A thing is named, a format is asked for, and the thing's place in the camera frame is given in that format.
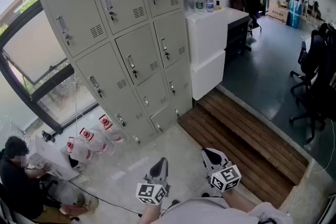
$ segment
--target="khaki pants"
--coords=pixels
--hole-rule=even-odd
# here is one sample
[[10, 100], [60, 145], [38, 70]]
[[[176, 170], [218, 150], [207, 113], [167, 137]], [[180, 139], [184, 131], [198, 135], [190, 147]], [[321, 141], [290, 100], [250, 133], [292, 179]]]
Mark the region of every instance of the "khaki pants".
[[43, 205], [43, 212], [38, 218], [33, 219], [38, 223], [59, 223], [68, 224], [71, 222], [69, 216], [63, 215], [58, 208]]

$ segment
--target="window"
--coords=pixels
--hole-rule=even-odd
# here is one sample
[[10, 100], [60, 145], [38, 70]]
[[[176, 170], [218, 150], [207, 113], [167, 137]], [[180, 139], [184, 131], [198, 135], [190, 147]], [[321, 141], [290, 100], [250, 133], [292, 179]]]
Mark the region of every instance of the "window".
[[62, 133], [97, 102], [76, 76], [39, 0], [6, 0], [0, 13], [0, 70], [36, 114], [26, 133]]

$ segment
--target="wooden floor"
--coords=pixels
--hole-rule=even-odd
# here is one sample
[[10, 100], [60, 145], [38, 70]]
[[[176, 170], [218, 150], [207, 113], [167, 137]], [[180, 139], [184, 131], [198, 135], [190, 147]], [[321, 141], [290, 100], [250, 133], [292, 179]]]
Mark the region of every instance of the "wooden floor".
[[200, 99], [178, 122], [201, 147], [224, 152], [238, 166], [241, 183], [276, 208], [308, 166], [280, 136], [218, 90]]

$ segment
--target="foot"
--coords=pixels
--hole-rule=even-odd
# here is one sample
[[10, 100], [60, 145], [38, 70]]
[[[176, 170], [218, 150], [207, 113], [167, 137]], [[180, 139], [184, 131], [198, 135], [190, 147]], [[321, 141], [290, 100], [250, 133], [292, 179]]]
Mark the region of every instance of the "foot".
[[82, 193], [80, 193], [74, 205], [77, 205], [78, 207], [83, 207], [84, 204], [85, 204], [85, 197]]
[[92, 215], [96, 208], [98, 207], [99, 201], [96, 197], [93, 197], [88, 205], [84, 205], [84, 207], [88, 210], [86, 214]]

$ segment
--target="gray floor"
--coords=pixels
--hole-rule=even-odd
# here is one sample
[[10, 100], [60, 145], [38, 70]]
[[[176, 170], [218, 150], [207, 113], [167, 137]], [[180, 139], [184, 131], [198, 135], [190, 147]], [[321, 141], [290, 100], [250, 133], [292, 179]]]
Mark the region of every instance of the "gray floor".
[[[291, 78], [289, 73], [291, 70], [300, 72], [297, 61], [301, 42], [310, 33], [268, 17], [262, 17], [258, 22], [263, 31], [260, 33], [259, 29], [255, 29], [253, 38], [249, 38], [252, 52], [237, 55], [226, 64], [221, 84], [289, 135], [322, 167], [326, 167], [333, 150], [330, 120], [326, 121], [324, 131], [316, 130], [316, 138], [309, 145], [306, 145], [306, 139], [311, 134], [309, 119], [295, 121], [293, 125], [289, 123], [290, 117], [305, 112], [302, 106], [296, 106], [295, 97], [289, 91], [300, 80]], [[304, 94], [303, 89], [298, 89], [297, 93]], [[336, 157], [327, 172], [336, 179]]]

